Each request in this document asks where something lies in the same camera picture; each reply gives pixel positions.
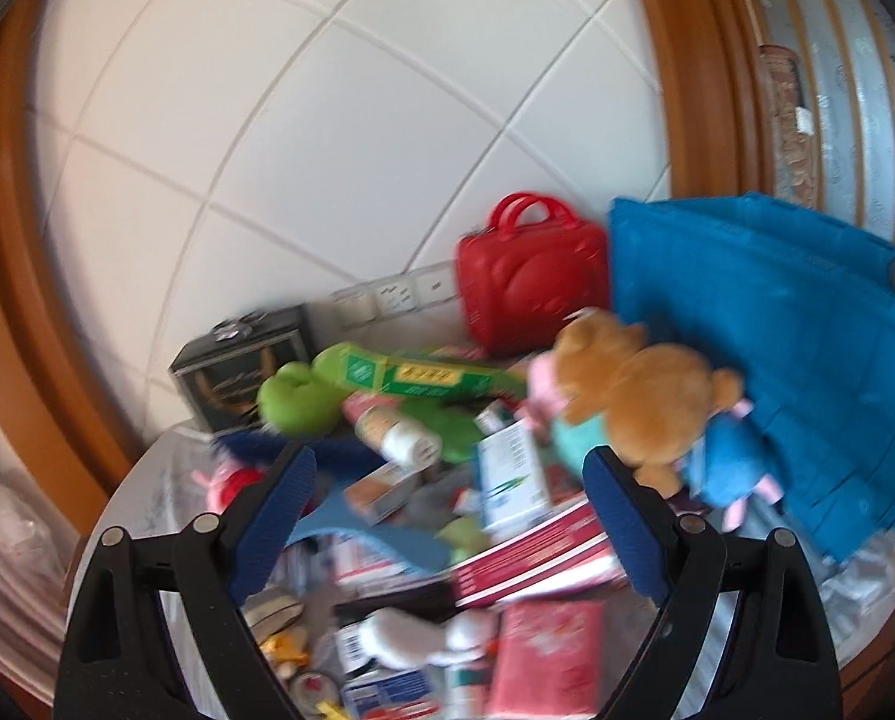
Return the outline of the red white striped box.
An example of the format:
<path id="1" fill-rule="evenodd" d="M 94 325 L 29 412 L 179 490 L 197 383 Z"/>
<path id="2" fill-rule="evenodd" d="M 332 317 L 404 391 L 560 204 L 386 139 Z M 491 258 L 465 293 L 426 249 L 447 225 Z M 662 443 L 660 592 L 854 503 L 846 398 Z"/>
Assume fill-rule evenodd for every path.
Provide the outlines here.
<path id="1" fill-rule="evenodd" d="M 584 494 L 566 500 L 540 525 L 450 569 L 457 608 L 564 595 L 625 578 Z"/>

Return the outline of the cream bear plush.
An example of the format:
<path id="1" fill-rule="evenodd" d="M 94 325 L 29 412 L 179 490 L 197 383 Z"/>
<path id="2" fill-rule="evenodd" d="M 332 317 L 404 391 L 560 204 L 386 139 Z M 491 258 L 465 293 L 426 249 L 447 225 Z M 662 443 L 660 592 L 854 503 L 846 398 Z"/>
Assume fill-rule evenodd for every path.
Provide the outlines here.
<path id="1" fill-rule="evenodd" d="M 291 626 L 270 635 L 260 644 L 268 665 L 281 681 L 289 681 L 298 671 L 309 667 L 309 632 L 304 626 Z"/>

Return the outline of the camouflage tape roll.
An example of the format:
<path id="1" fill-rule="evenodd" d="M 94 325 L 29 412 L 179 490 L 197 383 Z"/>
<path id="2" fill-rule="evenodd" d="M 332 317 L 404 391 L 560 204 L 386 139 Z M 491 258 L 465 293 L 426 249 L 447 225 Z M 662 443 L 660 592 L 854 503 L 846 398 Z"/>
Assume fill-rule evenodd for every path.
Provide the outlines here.
<path id="1" fill-rule="evenodd" d="M 292 626 L 303 616 L 303 612 L 304 603 L 281 587 L 268 587 L 254 593 L 242 606 L 247 628 L 258 644 Z"/>

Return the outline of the striped tablecloth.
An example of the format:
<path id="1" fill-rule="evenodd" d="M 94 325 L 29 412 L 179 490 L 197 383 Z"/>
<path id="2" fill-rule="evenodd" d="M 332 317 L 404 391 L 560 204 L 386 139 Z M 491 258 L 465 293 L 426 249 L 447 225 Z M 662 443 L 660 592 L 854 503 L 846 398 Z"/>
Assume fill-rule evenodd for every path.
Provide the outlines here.
<path id="1" fill-rule="evenodd" d="M 66 628 L 58 718 L 195 718 L 161 598 L 179 596 L 209 682 L 231 718 L 296 718 L 299 707 L 265 663 L 241 613 L 314 493 L 309 450 L 278 457 L 222 514 L 180 532 L 102 533 Z"/>

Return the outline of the blue pig plush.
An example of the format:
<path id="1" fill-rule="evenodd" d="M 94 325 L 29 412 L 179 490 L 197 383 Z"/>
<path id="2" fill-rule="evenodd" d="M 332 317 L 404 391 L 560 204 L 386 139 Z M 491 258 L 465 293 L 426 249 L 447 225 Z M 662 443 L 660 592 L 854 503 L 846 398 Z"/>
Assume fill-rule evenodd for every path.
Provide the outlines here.
<path id="1" fill-rule="evenodd" d="M 680 463 L 690 496 L 721 512 L 722 532 L 735 532 L 744 523 L 750 497 L 776 505 L 784 496 L 771 473 L 773 450 L 750 421 L 752 411 L 753 403 L 742 398 L 714 415 Z"/>

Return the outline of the pink pig plush red dress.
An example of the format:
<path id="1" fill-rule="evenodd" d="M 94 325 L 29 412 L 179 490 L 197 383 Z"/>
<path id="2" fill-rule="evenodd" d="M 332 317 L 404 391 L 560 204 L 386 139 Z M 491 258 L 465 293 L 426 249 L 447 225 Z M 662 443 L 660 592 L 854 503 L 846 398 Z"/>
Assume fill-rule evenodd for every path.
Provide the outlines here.
<path id="1" fill-rule="evenodd" d="M 222 514 L 242 489 L 258 483 L 263 477 L 260 468 L 237 460 L 221 460 L 211 473 L 202 470 L 191 473 L 191 481 L 205 491 L 206 510 L 213 514 Z"/>

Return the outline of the pink tissue pack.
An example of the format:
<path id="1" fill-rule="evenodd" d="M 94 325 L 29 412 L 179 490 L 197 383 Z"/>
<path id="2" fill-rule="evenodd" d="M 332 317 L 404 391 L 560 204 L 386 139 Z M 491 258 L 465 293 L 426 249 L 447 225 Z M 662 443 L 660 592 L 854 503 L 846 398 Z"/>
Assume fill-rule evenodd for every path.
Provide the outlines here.
<path id="1" fill-rule="evenodd" d="M 605 603 L 522 601 L 501 618 L 488 718 L 592 718 Z"/>

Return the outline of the dark blue fuzzy brush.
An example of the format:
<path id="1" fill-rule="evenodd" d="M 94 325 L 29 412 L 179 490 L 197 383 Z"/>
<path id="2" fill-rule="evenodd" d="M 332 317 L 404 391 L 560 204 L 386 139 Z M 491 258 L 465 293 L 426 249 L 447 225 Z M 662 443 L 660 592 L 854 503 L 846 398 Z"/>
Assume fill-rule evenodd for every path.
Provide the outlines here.
<path id="1" fill-rule="evenodd" d="M 360 479 L 384 465 L 385 460 L 358 439 L 290 439 L 264 429 L 242 429 L 221 434 L 211 442 L 216 452 L 244 465 L 270 466 L 286 450 L 309 450 L 319 472 L 337 481 Z"/>

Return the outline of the white plush toy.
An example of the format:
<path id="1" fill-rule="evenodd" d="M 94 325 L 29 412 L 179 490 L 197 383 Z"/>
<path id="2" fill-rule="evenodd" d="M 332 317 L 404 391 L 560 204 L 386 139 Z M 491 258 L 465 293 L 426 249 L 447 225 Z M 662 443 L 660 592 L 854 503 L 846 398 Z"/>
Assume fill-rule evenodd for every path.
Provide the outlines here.
<path id="1" fill-rule="evenodd" d="M 450 667 L 480 660 L 495 642 L 499 616 L 468 610 L 449 621 L 424 621 L 395 608 L 374 611 L 361 622 L 361 650 L 389 670 Z"/>

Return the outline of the blue red card box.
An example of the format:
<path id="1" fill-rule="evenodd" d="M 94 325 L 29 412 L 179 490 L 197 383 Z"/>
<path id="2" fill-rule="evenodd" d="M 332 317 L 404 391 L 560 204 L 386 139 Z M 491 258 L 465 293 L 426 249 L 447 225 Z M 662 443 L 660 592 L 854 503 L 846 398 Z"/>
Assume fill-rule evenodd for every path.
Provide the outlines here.
<path id="1" fill-rule="evenodd" d="M 426 670 L 371 671 L 342 687 L 343 706 L 358 720 L 433 720 L 442 700 Z"/>

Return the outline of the black gift box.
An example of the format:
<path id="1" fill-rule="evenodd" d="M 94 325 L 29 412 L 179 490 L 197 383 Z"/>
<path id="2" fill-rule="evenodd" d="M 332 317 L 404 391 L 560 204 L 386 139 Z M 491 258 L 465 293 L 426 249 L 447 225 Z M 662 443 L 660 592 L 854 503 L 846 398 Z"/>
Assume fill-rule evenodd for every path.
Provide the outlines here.
<path id="1" fill-rule="evenodd" d="M 257 310 L 221 320 L 180 349 L 173 383 L 205 433 L 229 433 L 258 422 L 262 383 L 288 362 L 310 362 L 314 338 L 303 305 Z"/>

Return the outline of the white blue medicine box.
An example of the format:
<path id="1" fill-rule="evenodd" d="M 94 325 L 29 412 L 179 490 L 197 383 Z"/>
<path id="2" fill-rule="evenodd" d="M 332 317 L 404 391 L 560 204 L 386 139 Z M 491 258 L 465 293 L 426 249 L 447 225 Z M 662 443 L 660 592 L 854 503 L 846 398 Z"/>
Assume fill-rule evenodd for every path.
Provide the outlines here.
<path id="1" fill-rule="evenodd" d="M 493 541 L 527 532 L 552 510 L 534 434 L 523 421 L 477 445 L 477 483 L 481 526 Z"/>

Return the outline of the white bottle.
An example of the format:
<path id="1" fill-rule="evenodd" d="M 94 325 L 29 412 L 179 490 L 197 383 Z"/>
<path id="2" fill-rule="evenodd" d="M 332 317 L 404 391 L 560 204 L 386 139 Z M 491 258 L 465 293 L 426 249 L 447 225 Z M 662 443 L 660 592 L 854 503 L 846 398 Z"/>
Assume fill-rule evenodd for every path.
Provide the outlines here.
<path id="1" fill-rule="evenodd" d="M 392 406 L 369 406 L 354 422 L 354 433 L 369 449 L 404 470 L 422 472 L 438 465 L 442 457 L 438 434 Z"/>

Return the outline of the red toy suitcase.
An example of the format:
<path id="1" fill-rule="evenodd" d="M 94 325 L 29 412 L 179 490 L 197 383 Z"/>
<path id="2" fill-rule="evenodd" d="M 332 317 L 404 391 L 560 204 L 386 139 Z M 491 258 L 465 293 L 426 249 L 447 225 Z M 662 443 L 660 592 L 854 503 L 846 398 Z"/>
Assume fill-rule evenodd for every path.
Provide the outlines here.
<path id="1" fill-rule="evenodd" d="M 456 247 L 468 335 L 488 355 L 548 348 L 566 317 L 610 305 L 608 236 L 568 203 L 516 192 Z"/>

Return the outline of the wall socket panel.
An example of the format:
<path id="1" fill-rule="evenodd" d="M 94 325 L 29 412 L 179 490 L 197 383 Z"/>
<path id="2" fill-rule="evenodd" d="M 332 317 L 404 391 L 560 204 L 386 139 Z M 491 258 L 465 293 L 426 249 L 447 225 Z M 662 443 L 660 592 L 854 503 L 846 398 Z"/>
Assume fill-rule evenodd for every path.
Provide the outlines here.
<path id="1" fill-rule="evenodd" d="M 442 262 L 342 289 L 331 296 L 331 305 L 342 327 L 358 328 L 456 299 L 456 266 Z"/>

